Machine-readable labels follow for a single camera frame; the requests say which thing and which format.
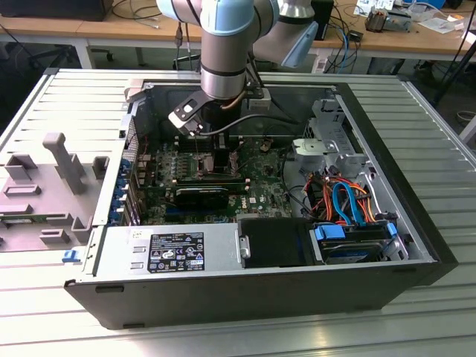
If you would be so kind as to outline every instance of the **black cable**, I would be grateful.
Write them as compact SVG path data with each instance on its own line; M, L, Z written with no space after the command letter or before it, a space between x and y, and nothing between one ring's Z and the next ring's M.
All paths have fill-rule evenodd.
M354 42L356 43L356 58L354 59L354 62L352 63L352 68L350 69L350 73L354 72L354 65L356 65L356 62L357 62L358 50L360 50L360 42L357 42L356 40L354 40Z
M441 79L440 85L443 84L443 82L445 81L446 76L448 76L448 74L450 72L450 68L453 66L453 63L456 62L456 59L460 55L461 48L463 48L464 42L466 42L466 37L468 36L468 32L471 29L471 23L473 22L473 17L475 16L475 11L476 11L476 3L473 7L473 11L471 12L471 17L469 18L468 28L466 29L466 32L464 34L463 41L461 41L460 48L458 48L458 52L454 55L454 59L451 61L448 70L446 71L445 75Z
M176 71L180 71L179 68L179 52L180 52L180 47L177 47L177 54L176 54Z
M188 33L188 22L185 22L185 35L187 36L188 62L190 63L190 70L193 71L192 54L190 52L190 35Z
M265 88L265 83L263 82L263 80L261 79L261 76L260 74L258 73L258 69L256 67L256 64L254 63L254 58L248 54L248 59L250 61L250 66L251 68L253 68L253 72L254 72L254 76L256 77L256 79L258 80L258 83L260 84L260 87L261 88ZM273 97L271 97L271 102L280 110L282 111L288 118L293 119L292 115L290 115Z
M197 23L200 26L202 26L202 23L200 22L200 17L198 15L198 13L196 13L195 8L192 5L192 2L190 0L186 0L186 1L187 1L187 4L188 4L188 7L190 8L190 11L192 11L193 17L195 17L195 20L197 21Z
M295 121L293 120L290 120L290 119L286 119L286 118L282 118L282 117L278 117L276 115L266 115L266 114L250 114L250 115L245 115L244 117L241 117L240 119L236 119L234 122L232 123L229 123L228 125L225 125L224 127L222 127L221 129L218 129L218 130L215 130L213 132L200 132L199 135L200 136L212 136L212 135L216 135L216 134L219 134L220 132L224 132L225 130L228 130L230 129L231 127L239 124L239 123L242 123L243 121L245 120L248 120L248 119L253 119L253 118L268 118L268 119L274 119L274 120L278 120L278 121L281 121L283 123L287 123L287 124L292 124L292 125L297 125L299 123L296 123Z
M287 127L286 125L283 125L283 124L272 124L272 125L268 126L268 127L264 130L263 136L267 136L268 133L269 133L269 130L271 130L272 128L277 128L277 127L280 127L280 128L285 129L289 134L291 134L291 136L296 136L296 134L293 133L293 131L290 130L289 127Z
M4 27L4 25L0 24L0 28L2 28L3 31L5 31L5 33L13 39L13 41L15 41L21 48L23 48L23 51L25 51L28 56L30 56L31 59L34 60L42 68L43 71L46 69L46 67L39 60L37 60L35 56L31 54L31 52L19 40L17 40L16 37L12 35L9 30Z
M176 37L174 39L174 43L177 46L177 54L176 54L176 70L177 71L180 70L178 60L179 60L180 47L181 47L183 41L184 41L184 33L181 30L181 22L179 22L179 24L177 25Z
M306 207L305 204L303 204L299 199L296 198L296 196L294 196L292 193L291 193L291 190L293 188L296 188L296 186L293 186L293 188L291 190L288 190L288 186L286 185L286 181L284 181L284 165L286 164L286 159L288 158L288 151L289 149L292 149L292 146L290 146L288 149L286 149L286 151L284 152L284 156L283 156L283 160L281 161L281 167L280 167L280 171L281 171L281 181L283 183L283 187L284 187L284 192L286 194L289 195L289 198L292 199L293 201L295 201L296 203L298 203L310 216L312 216L312 213L311 211L308 209L308 207Z
M338 14L338 18L335 17L335 16L331 16L331 20L332 19L335 19L335 20L338 20L341 22L341 24L337 24L335 23L334 21L332 21L331 23L334 24L334 26L337 26L337 27L340 27L342 29L342 32L344 32L344 35L345 33L349 33L350 31L350 28L349 28L349 25L342 19L342 14L341 14L341 11L334 5L334 8L335 10L337 11L337 14ZM332 69L332 72L335 73L335 70L336 68L342 64L342 62L344 61L344 59L342 59L342 61L340 61L340 63L336 63L337 62L337 59L339 57L339 55L341 54L341 51L342 49L344 48L345 46L345 41L344 39L341 39L341 37L339 36L339 33L337 32L337 37L342 41L342 46L339 48L339 51L337 52L337 54L335 55L335 59L334 60L330 60L329 61L329 68L324 72L324 73L329 73L329 71Z
M119 15L118 13L115 12L115 9L116 9L116 7L118 7L119 5L123 4L126 1L132 1L132 0L120 0L116 5L114 5L112 7L112 13L114 15L116 15L117 17L121 18L121 19L142 20L142 19L150 19L151 17L156 17L156 16L159 16L159 15L162 14L162 12L159 11L159 13L155 13L155 14L149 15L149 16L134 16L134 13L132 14L134 17L127 17L127 16ZM141 7L140 9L136 10L135 12L137 13L139 10L143 10L144 8L152 8L152 7Z

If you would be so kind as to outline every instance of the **slotted metal table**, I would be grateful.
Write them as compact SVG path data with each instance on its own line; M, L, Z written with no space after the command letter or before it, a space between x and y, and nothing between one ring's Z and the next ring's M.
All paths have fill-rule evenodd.
M0 138L12 153L51 163L45 131L91 162L114 150L129 79L170 71L60 70L45 74ZM111 331L62 286L79 265L63 251L0 254L2 356L473 356L476 348L476 158L410 84L395 77L263 74L263 80L348 83L460 265L382 311ZM6 177L3 168L0 178Z

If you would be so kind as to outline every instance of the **cable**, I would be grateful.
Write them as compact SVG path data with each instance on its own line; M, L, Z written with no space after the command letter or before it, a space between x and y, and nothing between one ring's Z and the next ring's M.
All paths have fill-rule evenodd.
M289 198L292 199L293 201L295 201L296 203L298 203L307 213L308 215L310 215L311 217L312 216L312 213L311 211L308 209L308 207L302 203L299 199L296 198L296 196L294 196L292 193L291 193L291 190L296 188L297 186L293 186L291 188L291 190L288 190L288 187L286 185L286 182L284 181L284 165L286 164L286 159L288 157L288 151L289 149L291 149L292 146L290 146L288 149L286 149L286 152L284 153L284 156L283 156L283 161L281 162L281 181L283 183L283 186L284 186L284 192L287 193L289 195Z
M182 32L181 30L181 22L179 22L179 24L177 25L177 30L176 30L176 36L175 36L175 39L173 40L174 43L176 44L177 46L177 53L176 53L176 70L177 71L180 71L180 68L179 68L179 54L180 54L180 47L184 41L184 33Z
M468 23L468 28L466 29L466 32L464 34L464 37L463 37L463 40L461 41L461 44L460 44L460 47L458 48L458 52L454 55L454 59L451 61L449 67L448 67L448 70L446 71L445 75L443 76L443 78L441 79L441 82L440 82L440 85L443 84L443 82L445 81L446 79L446 76L448 76L449 72L450 72L450 69L451 67L453 66L453 63L456 62L456 59L458 58L458 56L460 55L460 52L461 52L461 48L463 48L463 45L464 45L464 42L466 42L466 37L468 36L468 32L469 30L471 30L471 23L473 22L473 17L475 16L475 11L476 11L476 3L473 7L473 10L471 12L471 16L469 17L469 23Z
M261 76L260 76L260 74L258 73L258 69L257 69L257 67L256 67L256 64L254 63L254 58L251 57L250 54L248 54L248 60L250 61L250 66L251 66L251 68L253 69L254 76L256 77L258 83L260 84L260 87L261 87L261 88L265 88L265 83L263 82L263 80L261 80ZM290 115L273 97L271 97L271 102L272 102L280 111L282 111L288 118L294 120L294 118L292 117L292 115Z
M176 70L177 71L180 71L180 68L179 68L179 53L180 53L180 47L177 47L177 53L176 53Z
M289 127L287 127L286 125L283 125L283 124L272 124L272 125L268 126L268 127L263 131L263 136L268 136L268 135L269 135L269 131L270 131L272 128L277 128L277 127L280 127L280 128L285 129L289 134L291 134L291 136L296 136L296 134L293 133L293 131L290 130Z
M239 123L242 123L243 121L245 120L248 120L248 119L253 119L253 118L268 118L268 119L274 119L274 120L277 120L277 121L281 121L283 123L287 123L287 124L292 124L292 125L297 125L298 123L296 123L295 121L293 120L290 120L290 119L286 119L286 118L282 118L282 117L278 117L276 115L265 115L265 114L250 114L250 115L245 115L244 117L241 117L240 119L236 119L234 122L232 123L229 123L228 125L222 127L221 129L218 129L218 130L215 130L213 132L200 132L199 133L199 136L212 136L212 135L216 135L216 134L219 134L220 132L224 132L225 130L228 130L230 129L231 127L239 124Z
M13 41L15 41L21 48L23 48L23 51L25 51L28 56L30 56L31 59L34 60L39 65L39 67L42 68L43 71L46 69L46 67L39 60L37 60L35 56L31 54L31 52L19 40L17 40L16 37L12 35L9 30L4 27L4 25L0 24L0 28L2 28L3 31L5 31L5 33L13 39Z
M124 2L126 1L132 1L132 0L120 0L116 5L114 5L112 7L112 13L114 15L116 15L117 17L121 18L121 19L126 19L126 20L141 20L141 19L150 19L151 17L156 17L156 16L159 16L162 14L162 12L158 12L158 13L155 13L153 15L149 15L149 16L135 16L134 13L132 13L132 15L134 17L126 17L126 16L122 16L122 15L119 15L118 13L115 12L115 9L116 7L118 7L119 5L123 4Z
M193 71L192 52L190 51L190 34L188 33L188 22L185 22L185 35L187 36L188 62L190 63L190 70Z
M467 121L468 123L473 120L473 118L476 116L475 112L469 112L466 110L460 110L458 113L456 113L456 118L462 121Z
M344 42L345 42L345 52L344 52L344 61L342 61L342 66L339 68L339 70L337 71L337 74L341 73L342 71L342 68L344 68L344 65L345 65L345 61L347 61L347 53L349 51L349 41L347 39L347 37L345 36L345 33L344 33L344 30L342 30L341 28L338 28L340 30L340 32L342 33L342 36L344 38Z
M357 209L356 198L354 196L354 193L352 192L352 188L345 182L338 182L337 184L334 185L334 188L332 189L332 203L334 204L334 209L337 211L339 216L341 216L345 220L345 222L348 225L351 224L350 218L347 217L347 215L344 212L342 212L341 208L339 207L338 191L340 186L345 188L345 190L347 191L347 195L349 196L350 209L352 211L352 215L354 216L354 220L356 221L357 224L361 225L362 223L364 223L364 220L362 219L362 216Z
M241 99L244 98L244 96L246 95L246 89L243 89L242 92L240 94L238 94L238 97L236 97L235 99L233 99L233 101L230 103L230 104L227 104L226 106L224 105L221 105L220 106L220 109L221 110L229 110L229 109L232 109L233 107L235 107L235 105L237 105Z

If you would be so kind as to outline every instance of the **blue latch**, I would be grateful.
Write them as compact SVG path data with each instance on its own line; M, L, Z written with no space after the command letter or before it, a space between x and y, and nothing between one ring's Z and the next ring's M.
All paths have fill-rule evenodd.
M388 233L390 233L392 237L398 234L396 227L393 223L387 223L387 229L388 229Z
M127 181L124 178L118 178L116 181L116 187L124 188L127 185Z
M77 251L74 249L65 251L65 255L63 255L61 260L63 263L78 263L81 261L81 259L78 257Z
M345 239L344 229L340 225L320 225L314 232L318 240Z
M131 162L129 160L126 160L125 158L122 158L120 160L120 165L124 166L126 169L129 169L131 167Z
M114 189L114 197L115 198L120 198L124 196L124 191L122 191L120 188L115 188Z

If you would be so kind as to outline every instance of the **power supply label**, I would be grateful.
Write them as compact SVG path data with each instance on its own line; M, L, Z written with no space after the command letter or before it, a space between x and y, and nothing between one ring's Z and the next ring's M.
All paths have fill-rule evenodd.
M205 270L203 232L153 234L147 270L151 273Z

